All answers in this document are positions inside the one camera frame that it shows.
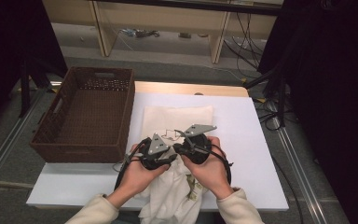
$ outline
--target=beige sleeve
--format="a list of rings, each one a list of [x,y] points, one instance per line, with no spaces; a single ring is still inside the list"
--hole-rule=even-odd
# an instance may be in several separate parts
[[[220,215],[227,224],[263,223],[255,207],[246,199],[243,189],[239,189],[222,200],[217,200]]]
[[[66,223],[111,223],[117,216],[118,209],[98,194]]]

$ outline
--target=white cloth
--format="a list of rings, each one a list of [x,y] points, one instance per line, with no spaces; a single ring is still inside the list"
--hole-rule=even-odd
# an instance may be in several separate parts
[[[148,106],[144,111],[142,137],[158,133],[169,146],[182,143],[173,130],[185,131],[192,124],[213,124],[213,107],[172,108]],[[168,158],[171,148],[163,157]],[[207,191],[189,172],[180,157],[173,161],[164,174],[156,178],[136,197],[150,197],[141,210],[143,224],[195,223],[200,212],[202,194]]]

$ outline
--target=hand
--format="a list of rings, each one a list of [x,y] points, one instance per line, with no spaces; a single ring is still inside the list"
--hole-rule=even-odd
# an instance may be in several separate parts
[[[132,162],[127,167],[118,188],[106,199],[115,207],[121,207],[127,200],[134,195],[144,191],[147,186],[159,175],[162,175],[170,166],[168,164],[160,166],[156,170],[147,170],[137,158],[132,158]]]
[[[212,145],[220,147],[220,140],[217,137],[208,137]],[[212,151],[222,157],[223,153],[216,147]],[[201,183],[201,185],[209,189],[217,199],[225,199],[234,192],[227,182],[226,169],[224,164],[210,154],[203,164],[195,164],[188,157],[182,156],[185,166],[190,170],[191,174]]]

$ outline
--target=white table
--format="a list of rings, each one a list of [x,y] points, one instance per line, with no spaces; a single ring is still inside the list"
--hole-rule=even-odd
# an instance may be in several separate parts
[[[213,123],[231,167],[231,186],[245,189],[259,211],[285,211],[282,191],[251,98],[136,92],[127,150],[141,138],[143,108],[147,105],[213,106]],[[110,193],[117,179],[113,164],[46,163],[27,204],[41,208],[83,206],[97,193]],[[131,199],[123,210],[140,210],[147,199]],[[211,192],[203,196],[201,211],[217,211]]]

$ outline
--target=brown woven basket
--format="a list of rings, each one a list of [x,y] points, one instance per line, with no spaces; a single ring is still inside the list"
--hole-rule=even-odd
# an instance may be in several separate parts
[[[72,67],[31,147],[46,162],[122,161],[134,94],[132,69]]]

